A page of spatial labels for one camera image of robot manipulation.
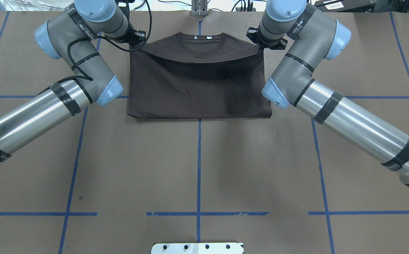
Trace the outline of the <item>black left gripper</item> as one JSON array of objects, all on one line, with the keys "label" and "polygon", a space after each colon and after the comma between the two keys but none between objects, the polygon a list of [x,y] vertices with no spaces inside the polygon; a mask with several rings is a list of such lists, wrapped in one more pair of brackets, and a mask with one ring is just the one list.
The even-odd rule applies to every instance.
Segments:
[{"label": "black left gripper", "polygon": [[130,50],[139,50],[147,42],[147,34],[142,30],[133,30],[129,33]]}]

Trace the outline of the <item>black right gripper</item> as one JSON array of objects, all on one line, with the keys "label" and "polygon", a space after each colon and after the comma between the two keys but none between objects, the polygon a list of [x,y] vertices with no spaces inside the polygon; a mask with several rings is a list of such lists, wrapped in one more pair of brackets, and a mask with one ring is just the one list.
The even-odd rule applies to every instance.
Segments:
[{"label": "black right gripper", "polygon": [[261,49],[268,48],[270,50],[285,50],[288,45],[287,39],[269,39],[265,37],[259,28],[249,27],[246,36],[251,40],[251,42],[259,45]]}]

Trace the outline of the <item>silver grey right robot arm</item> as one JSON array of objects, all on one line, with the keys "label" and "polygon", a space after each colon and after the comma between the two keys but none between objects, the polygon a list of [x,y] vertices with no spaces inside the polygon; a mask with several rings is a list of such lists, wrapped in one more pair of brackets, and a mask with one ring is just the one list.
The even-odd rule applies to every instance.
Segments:
[{"label": "silver grey right robot arm", "polygon": [[356,104],[314,77],[323,60],[333,60],[351,39],[339,20],[306,0],[268,0],[257,28],[247,37],[261,49],[284,49],[262,95],[281,108],[294,106],[376,159],[409,188],[409,134]]}]

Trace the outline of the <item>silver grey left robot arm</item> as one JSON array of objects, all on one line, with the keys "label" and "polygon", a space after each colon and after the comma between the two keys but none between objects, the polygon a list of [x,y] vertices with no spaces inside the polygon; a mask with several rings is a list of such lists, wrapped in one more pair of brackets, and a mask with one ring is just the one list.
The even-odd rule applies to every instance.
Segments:
[{"label": "silver grey left robot arm", "polygon": [[124,52],[140,50],[150,31],[136,30],[118,0],[74,0],[35,32],[38,46],[63,59],[73,75],[60,79],[0,117],[0,163],[92,103],[108,104],[124,89],[92,41],[101,38]]}]

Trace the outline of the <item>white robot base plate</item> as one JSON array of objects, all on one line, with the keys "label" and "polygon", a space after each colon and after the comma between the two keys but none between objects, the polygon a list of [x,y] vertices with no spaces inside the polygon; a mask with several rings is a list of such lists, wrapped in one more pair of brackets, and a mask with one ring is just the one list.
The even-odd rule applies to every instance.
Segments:
[{"label": "white robot base plate", "polygon": [[243,254],[243,243],[158,243],[154,244],[151,254]]}]

